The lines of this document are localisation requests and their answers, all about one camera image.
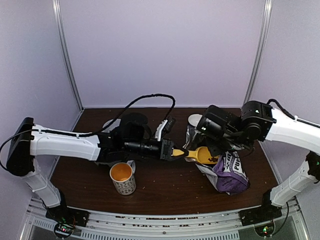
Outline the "yellow plastic scoop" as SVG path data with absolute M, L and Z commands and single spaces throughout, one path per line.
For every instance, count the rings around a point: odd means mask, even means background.
M 220 158 L 219 156 L 211 156 L 209 149 L 205 146 L 198 147 L 196 150 L 187 150 L 187 153 L 185 161 L 203 165 L 217 164 Z

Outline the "purple pet food bag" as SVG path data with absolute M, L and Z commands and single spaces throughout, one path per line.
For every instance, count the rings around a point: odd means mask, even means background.
M 207 147 L 208 145 L 205 135 L 201 134 L 194 125 L 189 123 L 183 148 L 196 150 L 198 147 Z M 242 168 L 240 157 L 236 151 L 222 153 L 218 157 L 216 164 L 196 163 L 195 165 L 220 193 L 235 195 L 246 191 L 250 187 L 249 178 Z

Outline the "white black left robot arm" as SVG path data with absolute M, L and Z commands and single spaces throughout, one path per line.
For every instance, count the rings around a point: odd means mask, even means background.
M 175 121 L 173 117 L 166 117 L 152 133 L 148 118 L 132 112 L 109 120 L 95 133 L 81 133 L 46 128 L 34 124 L 32 117 L 26 117 L 8 139 L 10 146 L 5 169 L 25 179 L 49 214 L 67 222 L 72 218 L 72 211 L 67 207 L 65 196 L 41 174 L 36 156 L 74 157 L 111 165 L 126 153 L 134 153 L 171 162 L 188 155 L 187 150 L 164 138 Z

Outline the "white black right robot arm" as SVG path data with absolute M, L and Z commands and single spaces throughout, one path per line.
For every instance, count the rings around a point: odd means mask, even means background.
M 263 195 L 256 210 L 259 220 L 268 220 L 276 209 L 311 183 L 320 181 L 320 126 L 290 114 L 271 98 L 267 103 L 251 100 L 241 108 L 240 116 L 210 105 L 196 130 L 217 148 L 216 153 L 250 149 L 255 141 L 276 141 L 309 151 L 301 166 L 283 183 Z

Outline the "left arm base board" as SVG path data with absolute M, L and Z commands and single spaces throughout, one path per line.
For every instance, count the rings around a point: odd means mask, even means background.
M 53 232 L 58 238 L 62 239 L 70 237 L 77 227 L 85 227 L 89 220 L 89 215 L 90 213 L 86 210 L 68 207 L 66 214 L 47 210 L 45 217 L 56 222 Z

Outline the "right arm base board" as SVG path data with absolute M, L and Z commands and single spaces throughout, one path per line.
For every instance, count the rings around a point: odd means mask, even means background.
M 282 216 L 282 210 L 278 207 L 263 208 L 259 206 L 241 210 L 238 214 L 243 227 L 254 226 L 258 236 L 266 237 L 274 232 L 274 220 Z

